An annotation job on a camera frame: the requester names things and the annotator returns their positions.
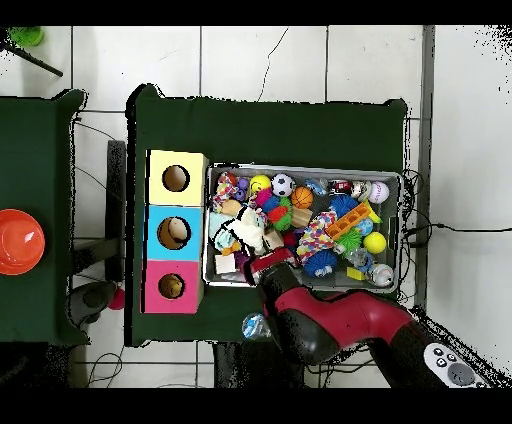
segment toy block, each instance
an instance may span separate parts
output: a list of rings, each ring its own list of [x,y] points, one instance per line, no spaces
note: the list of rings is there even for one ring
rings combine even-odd
[[[148,260],[199,261],[203,208],[149,205]]]
[[[267,231],[267,233],[263,235],[263,240],[265,240],[267,247],[270,250],[275,250],[278,247],[284,247],[283,236],[276,230]]]
[[[364,273],[359,271],[358,269],[352,268],[351,266],[347,267],[347,277],[353,278],[354,280],[364,281]]]
[[[208,159],[201,153],[147,150],[149,203],[168,206],[203,206]]]
[[[151,261],[146,264],[144,308],[147,314],[195,314],[204,284],[199,261]]]
[[[360,203],[335,223],[329,225],[325,232],[333,240],[338,240],[343,234],[347,233],[354,225],[357,225],[368,215],[370,215],[370,209],[363,203]]]
[[[292,206],[292,225],[295,228],[307,227],[312,215],[313,211],[309,209],[299,209]]]
[[[227,274],[228,272],[236,272],[235,255],[233,253],[224,255],[215,255],[215,273]]]

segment tennis ball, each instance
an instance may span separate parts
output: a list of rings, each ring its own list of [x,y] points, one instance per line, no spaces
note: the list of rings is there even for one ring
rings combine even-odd
[[[374,231],[364,238],[363,245],[366,247],[368,252],[376,255],[386,249],[386,239],[381,233]]]

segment orange bowl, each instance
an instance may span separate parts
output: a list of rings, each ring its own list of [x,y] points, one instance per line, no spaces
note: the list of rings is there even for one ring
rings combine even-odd
[[[19,275],[34,268],[43,256],[43,229],[28,213],[0,210],[0,274]]]

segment orange toy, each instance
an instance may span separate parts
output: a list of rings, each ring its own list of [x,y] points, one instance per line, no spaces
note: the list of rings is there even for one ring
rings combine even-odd
[[[307,187],[297,187],[292,193],[292,205],[299,209],[307,209],[313,204],[313,193]]]
[[[354,225],[357,225],[362,219],[370,215],[370,209],[363,203],[357,205],[350,212],[343,215],[334,224],[329,225],[325,232],[333,240],[338,240],[343,234],[347,233]]]
[[[44,252],[44,234],[29,214],[0,211],[0,274],[19,275],[34,268]]]

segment dark green table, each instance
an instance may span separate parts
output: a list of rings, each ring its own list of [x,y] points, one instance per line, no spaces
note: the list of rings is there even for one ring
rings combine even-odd
[[[46,238],[34,269],[0,275],[0,341],[87,343],[65,302],[73,268],[70,123],[83,99],[79,90],[52,100],[0,98],[0,209],[29,213]]]
[[[241,341],[245,316],[261,310],[255,290],[206,287],[194,315],[141,314],[140,275],[146,149],[201,152],[210,162],[402,172],[403,100],[385,105],[250,103],[166,99],[139,86],[127,102],[125,343]]]

